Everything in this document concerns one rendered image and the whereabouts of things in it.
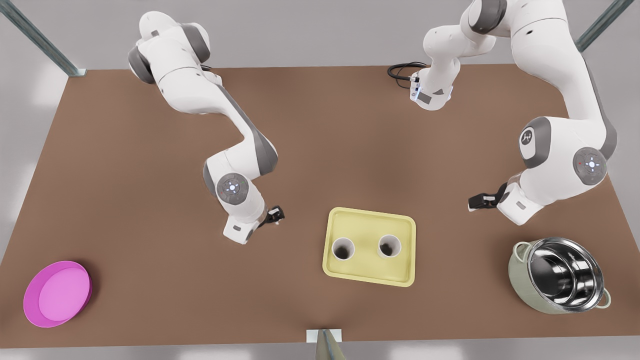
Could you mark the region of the white IKEA cup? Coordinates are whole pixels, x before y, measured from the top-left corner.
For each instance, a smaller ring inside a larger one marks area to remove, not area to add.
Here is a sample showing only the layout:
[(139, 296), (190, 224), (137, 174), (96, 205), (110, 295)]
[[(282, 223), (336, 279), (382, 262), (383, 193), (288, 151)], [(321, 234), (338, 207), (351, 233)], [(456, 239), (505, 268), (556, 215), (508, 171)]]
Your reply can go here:
[(340, 237), (334, 240), (331, 252), (338, 261), (347, 261), (355, 254), (355, 244), (347, 237)]
[(377, 244), (377, 254), (380, 258), (395, 258), (402, 251), (402, 243), (392, 234), (386, 234), (380, 237)]

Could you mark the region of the pale yellow tray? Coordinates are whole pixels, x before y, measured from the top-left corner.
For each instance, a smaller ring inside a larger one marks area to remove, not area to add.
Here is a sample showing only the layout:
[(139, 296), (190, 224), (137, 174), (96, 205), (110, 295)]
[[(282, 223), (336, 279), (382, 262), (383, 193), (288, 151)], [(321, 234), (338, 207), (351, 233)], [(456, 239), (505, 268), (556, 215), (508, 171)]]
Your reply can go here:
[[(384, 235), (400, 240), (398, 256), (384, 259), (378, 255), (378, 241)], [(327, 219), (322, 268), (327, 276), (344, 280), (409, 287), (415, 280), (417, 228), (405, 215), (335, 207)], [(342, 237), (352, 240), (355, 253), (349, 260), (337, 260), (332, 245)]]

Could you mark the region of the pale green steel pot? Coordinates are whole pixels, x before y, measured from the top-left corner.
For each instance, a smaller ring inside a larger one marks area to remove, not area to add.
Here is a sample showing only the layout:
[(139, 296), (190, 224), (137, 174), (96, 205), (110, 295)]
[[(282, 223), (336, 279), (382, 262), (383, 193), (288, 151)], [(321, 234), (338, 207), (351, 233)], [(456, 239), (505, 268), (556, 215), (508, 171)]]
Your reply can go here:
[(518, 297), (541, 313), (584, 313), (611, 305), (604, 274), (594, 256), (564, 237), (516, 243), (508, 274)]

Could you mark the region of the pink round bowl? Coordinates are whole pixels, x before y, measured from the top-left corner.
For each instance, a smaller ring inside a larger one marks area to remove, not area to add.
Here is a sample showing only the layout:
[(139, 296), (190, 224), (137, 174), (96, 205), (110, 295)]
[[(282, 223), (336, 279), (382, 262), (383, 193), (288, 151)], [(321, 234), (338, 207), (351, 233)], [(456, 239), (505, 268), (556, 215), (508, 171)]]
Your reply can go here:
[(23, 296), (23, 314), (36, 327), (57, 327), (82, 312), (92, 292), (87, 269), (72, 260), (60, 260), (30, 280)]

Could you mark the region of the silver frame post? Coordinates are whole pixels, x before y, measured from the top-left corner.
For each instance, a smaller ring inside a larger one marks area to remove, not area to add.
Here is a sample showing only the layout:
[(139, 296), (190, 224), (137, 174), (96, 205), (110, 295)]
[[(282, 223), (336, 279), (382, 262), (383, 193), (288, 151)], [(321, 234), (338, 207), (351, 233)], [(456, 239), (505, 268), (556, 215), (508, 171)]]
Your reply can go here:
[(11, 0), (0, 0), (0, 13), (20, 30), (41, 52), (48, 57), (68, 77), (86, 76), (87, 70), (78, 68), (62, 53)]
[(613, 0), (592, 25), (574, 42), (578, 52), (585, 52), (633, 2), (635, 2), (635, 0)]
[(306, 342), (315, 343), (315, 360), (346, 360), (341, 350), (342, 329), (307, 329)]

